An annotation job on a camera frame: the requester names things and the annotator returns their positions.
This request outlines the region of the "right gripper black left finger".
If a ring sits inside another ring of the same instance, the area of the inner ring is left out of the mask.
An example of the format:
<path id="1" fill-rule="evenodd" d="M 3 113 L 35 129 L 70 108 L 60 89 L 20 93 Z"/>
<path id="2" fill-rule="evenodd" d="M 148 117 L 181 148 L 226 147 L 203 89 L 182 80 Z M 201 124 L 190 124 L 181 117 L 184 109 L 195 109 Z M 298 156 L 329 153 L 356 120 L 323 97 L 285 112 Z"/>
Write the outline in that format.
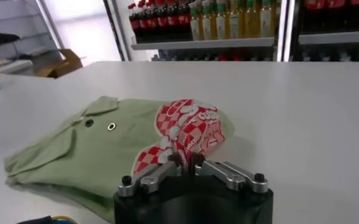
<path id="1" fill-rule="evenodd" d="M 123 176 L 118 186 L 117 194 L 120 197 L 132 197 L 139 189 L 147 194 L 159 190 L 160 184 L 167 178 L 182 174 L 182 160 L 178 153 L 168 156 L 168 161 L 162 165 L 150 164 L 141 172 L 133 176 Z"/>

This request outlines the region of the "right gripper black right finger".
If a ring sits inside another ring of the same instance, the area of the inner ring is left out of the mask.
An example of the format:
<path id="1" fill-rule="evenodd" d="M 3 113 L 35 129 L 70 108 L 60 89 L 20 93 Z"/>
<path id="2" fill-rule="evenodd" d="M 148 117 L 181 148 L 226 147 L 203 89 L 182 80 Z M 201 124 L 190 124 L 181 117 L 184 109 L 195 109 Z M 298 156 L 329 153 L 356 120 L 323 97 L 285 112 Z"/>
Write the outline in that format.
<path id="1" fill-rule="evenodd" d="M 195 175 L 214 176 L 233 191 L 239 191 L 243 187 L 257 194 L 269 191 L 269 182 L 264 174 L 251 173 L 227 161 L 218 163 L 205 159 L 202 154 L 194 154 L 193 166 Z"/>

